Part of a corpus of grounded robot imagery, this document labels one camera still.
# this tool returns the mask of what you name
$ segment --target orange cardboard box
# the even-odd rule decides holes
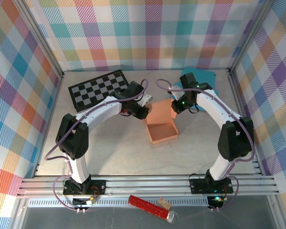
[[[165,99],[148,105],[150,112],[143,123],[153,145],[179,136],[173,121],[177,113],[172,109],[172,99]]]

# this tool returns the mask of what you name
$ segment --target red stick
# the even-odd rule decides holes
[[[128,204],[131,204],[131,205],[133,205],[139,209],[147,211],[148,213],[151,213],[151,214],[158,216],[160,218],[163,218],[163,219],[167,219],[167,216],[169,213],[168,210],[166,210],[162,207],[159,207],[155,204],[152,204],[150,202],[147,202],[143,199],[140,199],[138,197],[135,197],[135,196],[129,197]]]

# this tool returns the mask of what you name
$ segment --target white table surface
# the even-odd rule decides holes
[[[215,70],[219,97],[237,112],[232,90],[225,70]],[[55,145],[62,117],[76,114],[68,87],[98,77],[107,72],[68,72],[65,74],[54,110],[49,133],[37,175],[62,175],[68,166],[62,159],[45,161],[44,156]],[[169,94],[156,86],[156,79],[164,78],[175,83],[181,70],[124,71],[126,79],[141,82],[149,80],[147,93],[153,102],[169,98]],[[89,135],[86,156],[88,170],[100,175],[172,175],[204,174],[218,157],[217,142],[220,129],[204,111],[197,114],[183,112],[175,119],[179,137],[152,145],[146,126],[135,117],[115,115],[96,127]],[[61,155],[57,148],[52,156]],[[232,173],[255,173],[252,163],[238,163]]]

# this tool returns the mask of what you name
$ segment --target black and white checkered board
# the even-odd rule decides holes
[[[121,70],[102,75],[69,87],[71,99],[77,112],[93,107],[111,92],[127,88],[128,82]]]

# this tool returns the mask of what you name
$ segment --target gray floor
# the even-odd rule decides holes
[[[216,89],[219,97],[237,111],[232,90],[225,70],[215,70]],[[54,110],[49,134],[37,175],[62,175],[68,173],[64,160],[45,161],[45,154],[55,145],[61,119],[76,114],[68,87],[107,72],[69,72],[62,82],[58,102]],[[165,78],[172,83],[179,80],[181,70],[124,71],[128,82],[149,80],[147,93],[153,102],[169,98],[169,94],[156,86],[156,79]],[[115,115],[96,127],[89,135],[86,153],[88,171],[101,175],[168,175],[204,174],[217,159],[217,142],[220,128],[204,111],[197,114],[183,112],[175,119],[178,138],[152,145],[146,127],[134,117]],[[53,156],[61,155],[56,149]],[[234,174],[255,173],[252,163],[238,163]]]
[[[220,212],[207,207],[171,207],[179,219],[172,225],[134,207],[95,207],[76,214],[65,208],[28,208],[23,229],[275,229],[267,197],[238,196]]]

